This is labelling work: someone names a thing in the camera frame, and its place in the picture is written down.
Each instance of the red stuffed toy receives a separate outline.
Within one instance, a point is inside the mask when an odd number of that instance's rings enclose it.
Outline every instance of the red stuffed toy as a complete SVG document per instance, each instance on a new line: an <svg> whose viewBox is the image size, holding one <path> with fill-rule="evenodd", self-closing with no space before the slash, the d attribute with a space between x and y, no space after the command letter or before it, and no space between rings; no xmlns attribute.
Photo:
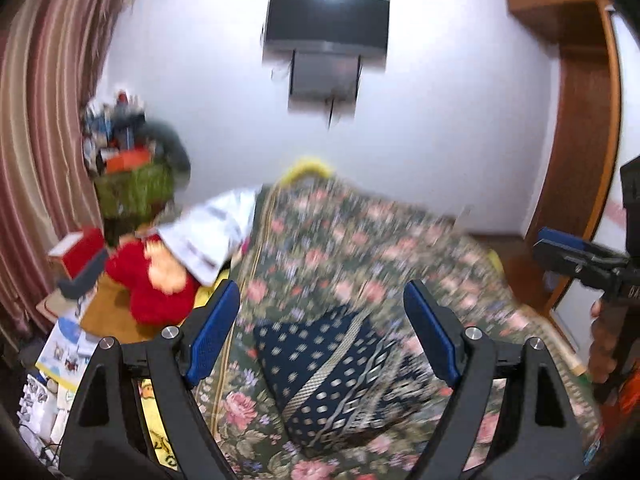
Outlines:
<svg viewBox="0 0 640 480"><path fill-rule="evenodd" d="M122 243L104 270L130 290L131 315L142 324L183 322L200 286L157 235Z"/></svg>

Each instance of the navy patterned pillow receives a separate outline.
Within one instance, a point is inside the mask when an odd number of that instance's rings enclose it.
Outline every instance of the navy patterned pillow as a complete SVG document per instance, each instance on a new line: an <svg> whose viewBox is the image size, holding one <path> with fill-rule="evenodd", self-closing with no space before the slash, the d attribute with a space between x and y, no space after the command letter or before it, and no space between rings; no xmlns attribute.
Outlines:
<svg viewBox="0 0 640 480"><path fill-rule="evenodd" d="M289 437L317 456L361 446L430 398L433 376L392 334L348 306L320 319L257 326L258 359Z"/></svg>

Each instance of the white towel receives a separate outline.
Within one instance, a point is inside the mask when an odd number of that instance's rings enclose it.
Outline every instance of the white towel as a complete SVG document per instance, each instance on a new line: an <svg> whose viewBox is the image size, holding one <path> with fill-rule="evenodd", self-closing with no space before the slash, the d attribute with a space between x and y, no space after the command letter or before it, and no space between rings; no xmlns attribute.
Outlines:
<svg viewBox="0 0 640 480"><path fill-rule="evenodd" d="M220 267L251 233L256 189L235 189L193 207L158 235L202 285L216 281Z"/></svg>

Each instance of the green basket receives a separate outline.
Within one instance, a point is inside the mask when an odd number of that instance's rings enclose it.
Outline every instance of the green basket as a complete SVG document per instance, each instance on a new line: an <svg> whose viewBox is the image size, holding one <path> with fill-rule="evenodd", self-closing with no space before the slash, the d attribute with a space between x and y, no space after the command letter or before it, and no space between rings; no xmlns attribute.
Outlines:
<svg viewBox="0 0 640 480"><path fill-rule="evenodd" d="M174 196L174 177L165 164L147 164L132 171L95 179L100 212L105 219L146 217L152 208Z"/></svg>

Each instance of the red box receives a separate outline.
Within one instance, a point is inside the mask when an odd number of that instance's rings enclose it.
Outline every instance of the red box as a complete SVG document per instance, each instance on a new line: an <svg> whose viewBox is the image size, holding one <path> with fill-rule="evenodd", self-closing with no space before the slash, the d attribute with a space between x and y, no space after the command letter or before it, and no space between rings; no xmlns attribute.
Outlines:
<svg viewBox="0 0 640 480"><path fill-rule="evenodd" d="M49 251L49 263L58 278L74 279L104 247L104 236L97 227L69 233Z"/></svg>
<svg viewBox="0 0 640 480"><path fill-rule="evenodd" d="M135 170L151 162L151 153L146 148L120 152L107 160L107 173Z"/></svg>

